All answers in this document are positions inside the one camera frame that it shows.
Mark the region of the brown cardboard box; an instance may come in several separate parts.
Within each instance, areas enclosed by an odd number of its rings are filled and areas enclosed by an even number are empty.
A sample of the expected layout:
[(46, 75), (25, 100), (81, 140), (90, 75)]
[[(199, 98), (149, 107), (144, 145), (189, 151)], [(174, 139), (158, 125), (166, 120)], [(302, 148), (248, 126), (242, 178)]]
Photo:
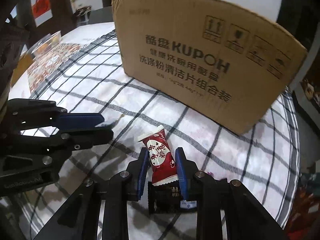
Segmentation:
[(306, 48), (279, 24), (222, 0), (112, 0), (125, 73), (236, 134), (290, 84)]

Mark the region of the patterned floral table runner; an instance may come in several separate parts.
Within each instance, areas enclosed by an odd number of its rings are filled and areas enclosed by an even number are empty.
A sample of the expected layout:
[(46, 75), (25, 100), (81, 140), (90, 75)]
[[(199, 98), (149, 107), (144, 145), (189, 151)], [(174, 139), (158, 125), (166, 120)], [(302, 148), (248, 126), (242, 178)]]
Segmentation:
[(30, 92), (34, 92), (45, 78), (82, 47), (83, 45), (76, 43), (60, 43), (47, 53), (35, 58), (27, 69)]

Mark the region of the grey dining chair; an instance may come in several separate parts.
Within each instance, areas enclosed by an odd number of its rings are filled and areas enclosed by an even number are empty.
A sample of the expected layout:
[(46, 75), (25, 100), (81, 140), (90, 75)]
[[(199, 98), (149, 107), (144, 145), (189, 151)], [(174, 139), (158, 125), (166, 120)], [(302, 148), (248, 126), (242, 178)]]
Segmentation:
[(89, 24), (113, 22), (112, 7), (103, 7), (92, 10), (89, 16)]

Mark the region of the red fu door poster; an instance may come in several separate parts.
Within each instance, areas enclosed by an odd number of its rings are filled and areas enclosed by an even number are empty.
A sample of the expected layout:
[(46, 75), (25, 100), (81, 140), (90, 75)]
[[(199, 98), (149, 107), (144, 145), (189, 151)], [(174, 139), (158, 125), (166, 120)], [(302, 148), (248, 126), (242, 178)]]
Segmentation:
[(30, 0), (30, 4), (36, 27), (53, 17), (50, 0)]

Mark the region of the red white candy packet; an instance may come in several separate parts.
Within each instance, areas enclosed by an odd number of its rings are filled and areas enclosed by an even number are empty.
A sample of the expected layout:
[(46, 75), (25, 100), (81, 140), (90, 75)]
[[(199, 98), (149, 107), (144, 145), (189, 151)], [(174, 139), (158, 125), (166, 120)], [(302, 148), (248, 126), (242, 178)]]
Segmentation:
[(152, 167), (152, 184), (159, 186), (178, 180), (177, 168), (163, 125), (137, 137), (148, 150)]

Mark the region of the black snack packet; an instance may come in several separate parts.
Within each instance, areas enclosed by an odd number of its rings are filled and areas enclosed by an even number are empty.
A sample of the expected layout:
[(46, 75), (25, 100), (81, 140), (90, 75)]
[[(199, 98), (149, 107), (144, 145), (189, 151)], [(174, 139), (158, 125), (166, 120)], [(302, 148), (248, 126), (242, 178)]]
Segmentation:
[(148, 182), (149, 214), (181, 213), (180, 203), (182, 200), (178, 181), (159, 186)]

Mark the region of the checkered grey white tablecloth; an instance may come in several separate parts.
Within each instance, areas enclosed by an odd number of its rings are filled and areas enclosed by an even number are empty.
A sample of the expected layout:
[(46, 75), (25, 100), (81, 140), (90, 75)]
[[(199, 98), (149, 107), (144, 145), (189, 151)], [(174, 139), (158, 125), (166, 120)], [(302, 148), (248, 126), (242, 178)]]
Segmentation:
[(34, 239), (87, 177), (108, 179), (138, 158), (152, 135), (166, 143), (152, 159), (174, 156), (178, 147), (214, 178), (238, 179), (277, 223), (289, 219), (299, 173), (299, 132), (293, 98), (283, 91), (247, 132), (236, 135), (204, 115), (124, 73), (114, 32), (93, 41), (47, 75), (31, 99), (53, 100), (68, 111), (100, 112), (114, 122), (113, 139), (76, 151), (60, 180), (20, 193), (10, 214), (26, 239)]

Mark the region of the clear fruit bowl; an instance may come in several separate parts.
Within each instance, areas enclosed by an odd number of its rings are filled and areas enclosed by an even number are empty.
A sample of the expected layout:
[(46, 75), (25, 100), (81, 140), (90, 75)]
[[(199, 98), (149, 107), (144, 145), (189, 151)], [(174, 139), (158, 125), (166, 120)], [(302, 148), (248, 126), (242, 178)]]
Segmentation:
[(61, 41), (61, 31), (57, 31), (50, 36), (46, 36), (44, 40), (38, 42), (37, 46), (31, 51), (31, 53), (38, 57), (50, 51), (56, 45), (58, 45)]

